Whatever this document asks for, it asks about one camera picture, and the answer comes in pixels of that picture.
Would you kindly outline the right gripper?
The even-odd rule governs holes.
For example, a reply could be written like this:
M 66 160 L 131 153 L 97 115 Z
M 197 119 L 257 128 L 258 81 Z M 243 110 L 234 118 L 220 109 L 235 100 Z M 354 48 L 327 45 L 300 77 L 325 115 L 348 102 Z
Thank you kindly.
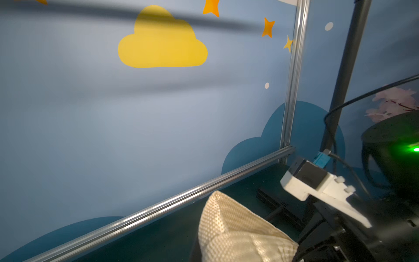
M 395 195 L 363 203 L 351 197 L 371 223 L 367 228 L 317 201 L 300 235 L 295 262 L 416 262 L 419 259 L 419 205 Z

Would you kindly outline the pink cherry blossom tree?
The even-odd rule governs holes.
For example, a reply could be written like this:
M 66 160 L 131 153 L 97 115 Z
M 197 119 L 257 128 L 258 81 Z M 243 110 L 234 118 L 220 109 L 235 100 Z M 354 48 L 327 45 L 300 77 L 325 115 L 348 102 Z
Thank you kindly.
M 366 117 L 378 123 L 406 112 L 417 111 L 419 109 L 418 97 L 417 91 L 400 87 L 381 91 L 372 99 L 373 102 L 379 102 L 378 107 L 366 110 Z

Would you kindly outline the aluminium frame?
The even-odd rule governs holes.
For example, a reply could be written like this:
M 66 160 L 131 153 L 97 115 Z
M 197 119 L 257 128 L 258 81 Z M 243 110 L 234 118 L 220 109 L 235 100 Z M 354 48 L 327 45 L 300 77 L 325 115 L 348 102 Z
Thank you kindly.
M 31 262 L 64 262 L 85 253 L 90 249 L 104 244 L 120 235 L 128 233 L 146 223 L 149 223 L 175 209 L 207 196 L 213 191 L 226 186 L 238 179 L 251 174 L 269 164 L 285 159 L 295 152 L 291 145 L 292 126 L 294 121 L 299 80 L 302 66 L 303 46 L 306 36 L 307 19 L 310 1 L 297 1 L 297 11 L 294 27 L 294 43 L 291 51 L 289 67 L 289 80 L 285 99 L 282 131 L 280 136 L 280 149 L 245 164 L 233 171 L 188 189 L 180 194 L 172 196 L 160 203 L 149 206 L 141 211 L 119 219 L 104 227 L 85 234 L 77 239 L 64 243 L 51 250 L 30 258 Z

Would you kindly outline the black clothes rack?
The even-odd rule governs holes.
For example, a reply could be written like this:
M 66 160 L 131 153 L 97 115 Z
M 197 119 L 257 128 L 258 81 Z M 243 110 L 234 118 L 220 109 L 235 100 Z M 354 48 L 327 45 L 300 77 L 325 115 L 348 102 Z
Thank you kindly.
M 331 102 L 331 106 L 337 107 L 337 109 L 330 109 L 332 119 L 326 120 L 325 133 L 320 147 L 321 150 L 331 148 L 332 141 L 335 138 L 341 108 L 346 98 L 371 3 L 371 1 L 354 2 L 350 28 Z

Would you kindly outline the cream sling bag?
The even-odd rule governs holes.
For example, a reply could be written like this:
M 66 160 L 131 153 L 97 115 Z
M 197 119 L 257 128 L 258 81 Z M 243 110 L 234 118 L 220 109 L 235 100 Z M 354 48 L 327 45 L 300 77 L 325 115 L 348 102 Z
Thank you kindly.
M 203 262 L 291 262 L 299 247 L 286 233 L 220 191 L 208 198 L 197 237 Z

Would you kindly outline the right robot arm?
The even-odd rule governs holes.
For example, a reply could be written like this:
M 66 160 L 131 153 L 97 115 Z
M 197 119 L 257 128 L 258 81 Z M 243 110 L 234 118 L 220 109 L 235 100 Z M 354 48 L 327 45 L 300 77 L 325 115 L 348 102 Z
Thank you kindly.
M 314 197 L 296 262 L 416 262 L 419 259 L 419 113 L 381 121 L 362 134 L 362 164 L 373 159 L 391 193 L 363 199 L 345 179 L 305 160 L 281 179 L 298 200 Z

